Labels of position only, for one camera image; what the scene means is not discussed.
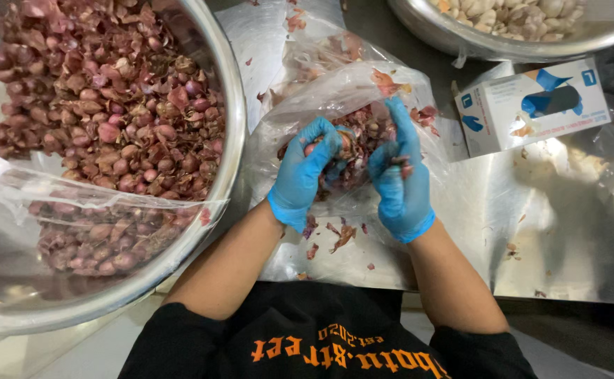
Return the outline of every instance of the shallot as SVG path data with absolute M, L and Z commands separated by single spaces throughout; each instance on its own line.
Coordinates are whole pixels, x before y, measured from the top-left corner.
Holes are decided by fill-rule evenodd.
M 0 106 L 0 157 L 42 150 L 62 157 L 66 179 L 168 200 L 206 198 L 223 152 L 223 98 L 177 51 L 149 4 L 23 0 L 8 6 L 0 38 L 0 82 L 11 98 Z M 43 260 L 92 276 L 151 259 L 194 218 L 132 209 L 28 208 L 42 225 Z M 208 208 L 199 220 L 210 223 Z

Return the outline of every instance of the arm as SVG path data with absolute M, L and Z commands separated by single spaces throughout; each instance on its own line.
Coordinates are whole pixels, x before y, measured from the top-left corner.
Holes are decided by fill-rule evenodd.
M 494 297 L 456 247 L 429 202 L 429 171 L 421 162 L 419 136 L 398 98 L 387 100 L 398 126 L 396 142 L 370 156 L 373 185 L 382 197 L 379 219 L 408 245 L 426 314 L 435 326 L 493 334 L 508 331 Z M 408 156 L 413 172 L 405 179 L 392 157 Z
M 225 320 L 242 305 L 282 232 L 263 200 L 189 265 L 164 302 Z
M 407 245 L 421 302 L 433 325 L 478 334 L 508 331 L 489 288 L 440 220 Z
M 313 152 L 304 148 L 324 135 Z M 341 148 L 335 127 L 319 117 L 289 143 L 277 182 L 263 200 L 185 270 L 165 303 L 215 320 L 231 316 L 251 291 L 262 266 L 277 245 L 283 224 L 298 233 L 318 189 L 318 176 Z

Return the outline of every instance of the blue nitrile glove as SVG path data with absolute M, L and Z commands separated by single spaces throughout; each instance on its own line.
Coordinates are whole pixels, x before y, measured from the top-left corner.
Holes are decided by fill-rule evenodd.
M 379 219 L 395 239 L 407 244 L 433 225 L 436 213 L 430 203 L 429 170 L 421 162 L 419 136 L 410 115 L 398 97 L 386 100 L 386 106 L 398 126 L 397 141 L 380 146 L 367 165 L 372 184 L 382 196 Z M 400 167 L 390 165 L 391 158 L 402 155 L 409 155 L 414 167 L 405 180 L 400 176 Z
M 305 147 L 320 135 L 324 136 L 323 141 L 305 157 Z M 318 189 L 318 176 L 341 148 L 342 138 L 323 117 L 317 117 L 288 143 L 277 182 L 267 194 L 277 220 L 302 233 L 307 225 L 307 211 Z

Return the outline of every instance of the black t-shirt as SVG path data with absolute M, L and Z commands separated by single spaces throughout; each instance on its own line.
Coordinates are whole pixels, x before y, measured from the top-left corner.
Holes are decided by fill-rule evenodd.
M 182 304 L 146 323 L 120 378 L 535 378 L 510 333 L 400 325 L 402 291 L 258 282 L 216 321 Z

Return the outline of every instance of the person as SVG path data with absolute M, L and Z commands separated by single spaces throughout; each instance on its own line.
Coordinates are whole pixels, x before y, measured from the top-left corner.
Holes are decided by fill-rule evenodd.
M 185 270 L 146 323 L 120 378 L 535 378 L 486 284 L 429 202 L 419 137 L 397 97 L 398 126 L 368 162 L 379 219 L 407 245 L 426 314 L 426 345 L 400 324 L 402 291 L 257 282 L 285 225 L 302 232 L 318 177 L 342 140 L 320 117 L 289 143 L 277 181 Z M 305 156 L 315 138 L 324 138 Z M 405 179 L 390 165 L 409 155 Z

